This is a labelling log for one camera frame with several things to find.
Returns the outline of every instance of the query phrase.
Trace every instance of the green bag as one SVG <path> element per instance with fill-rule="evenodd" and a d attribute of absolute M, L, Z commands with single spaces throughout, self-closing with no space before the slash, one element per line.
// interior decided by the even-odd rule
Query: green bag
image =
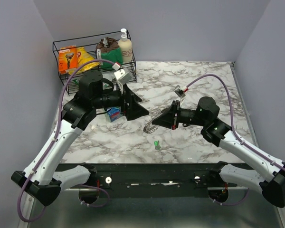
<path fill-rule="evenodd" d="M 120 65 L 123 63 L 123 55 L 120 50 L 120 47 L 116 41 L 116 39 L 106 37 L 107 44 L 104 44 L 104 39 L 96 46 L 97 51 L 97 59 L 107 59 L 111 60 L 112 62 L 118 62 Z M 112 65 L 106 62 L 103 62 L 100 67 L 103 68 L 112 68 Z"/>

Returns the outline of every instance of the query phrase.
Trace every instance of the wire rack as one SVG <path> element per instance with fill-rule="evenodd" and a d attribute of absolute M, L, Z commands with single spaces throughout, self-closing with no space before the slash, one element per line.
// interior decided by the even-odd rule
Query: wire rack
<path fill-rule="evenodd" d="M 127 31 L 127 36 L 128 39 L 131 40 L 131 36 L 129 31 Z M 109 32 L 109 33 L 103 33 L 103 34 L 98 34 L 98 35 L 93 35 L 93 36 L 87 36 L 87 37 L 79 37 L 79 38 L 73 38 L 73 39 L 63 39 L 63 40 L 58 40 L 58 41 L 54 41 L 53 42 L 53 53 L 56 59 L 56 63 L 57 63 L 57 72 L 58 72 L 58 59 L 59 59 L 59 49 L 66 47 L 66 46 L 70 46 L 70 45 L 76 45 L 76 47 L 85 47 L 85 50 L 87 51 L 87 53 L 89 53 L 93 58 L 96 58 L 96 45 L 98 44 L 98 42 L 100 42 L 100 40 L 104 37 L 111 37 L 111 38 L 115 38 L 116 40 L 119 40 L 121 37 L 121 32 L 117 31 L 117 32 Z M 132 73 L 133 77 L 129 82 L 137 82 L 137 74 L 136 74 L 136 60 L 135 60 L 135 56 L 133 53 L 133 58 L 130 62 L 128 63 L 124 63 L 122 64 L 122 67 L 126 67 L 128 68 L 128 70 Z M 97 67 L 94 67 L 93 69 L 91 69 L 90 71 L 100 71 L 100 72 L 109 72 L 112 71 L 111 67 L 107 67 L 107 68 L 101 68 L 99 65 Z M 73 94 L 76 93 L 78 91 L 78 83 L 76 82 L 75 79 L 80 79 L 82 77 L 83 73 L 81 74 L 76 74 L 73 79 L 66 87 L 66 91 L 67 93 Z M 62 82 L 63 85 L 65 85 L 65 83 L 67 82 L 67 80 L 70 77 L 69 73 L 66 74 L 60 74 L 58 72 L 58 76 Z"/>

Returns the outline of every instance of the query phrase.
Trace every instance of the marble countertop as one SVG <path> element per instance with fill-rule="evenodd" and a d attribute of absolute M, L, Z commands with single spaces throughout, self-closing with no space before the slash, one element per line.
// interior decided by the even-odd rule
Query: marble countertop
<path fill-rule="evenodd" d="M 233 154 L 218 148 L 203 139 L 201 127 L 183 128 L 175 131 L 159 127 L 157 131 L 143 132 L 145 124 L 158 110 L 167 108 L 176 85 L 185 86 L 195 78 L 213 73 L 227 85 L 233 103 L 237 131 L 252 142 L 238 90 L 226 62 L 137 62 L 137 83 L 128 86 L 141 99 L 141 105 L 150 111 L 149 116 L 134 121 L 122 117 L 112 123 L 105 115 L 97 116 L 86 130 L 73 142 L 62 162 L 68 163 L 197 163 L 197 162 L 242 162 Z M 222 84 L 207 77 L 190 87 L 182 108 L 195 109 L 198 100 L 211 96 L 220 107 L 218 117 L 230 124 L 228 99 Z M 73 96 L 66 95 L 64 103 Z M 154 141 L 160 141 L 161 149 L 155 149 Z"/>

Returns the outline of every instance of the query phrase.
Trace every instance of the gray wall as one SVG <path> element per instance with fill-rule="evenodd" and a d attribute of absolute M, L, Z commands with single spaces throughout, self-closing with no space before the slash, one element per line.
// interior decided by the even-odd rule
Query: gray wall
<path fill-rule="evenodd" d="M 61 83 L 53 38 L 32 0 L 0 1 L 0 228 L 17 227 L 23 170 L 48 137 Z"/>
<path fill-rule="evenodd" d="M 285 160 L 285 0 L 270 1 L 235 70 L 259 146 Z"/>
<path fill-rule="evenodd" d="M 129 29 L 137 60 L 234 61 L 269 0 L 34 0 L 54 39 Z"/>

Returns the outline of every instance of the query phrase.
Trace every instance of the white pump dispenser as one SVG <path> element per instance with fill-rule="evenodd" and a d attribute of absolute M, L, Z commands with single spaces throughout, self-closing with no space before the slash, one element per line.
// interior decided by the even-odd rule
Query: white pump dispenser
<path fill-rule="evenodd" d="M 128 63 L 132 60 L 132 42 L 128 39 L 127 30 L 122 28 L 120 30 L 122 32 L 122 38 L 118 41 L 118 45 L 122 52 L 123 62 Z"/>

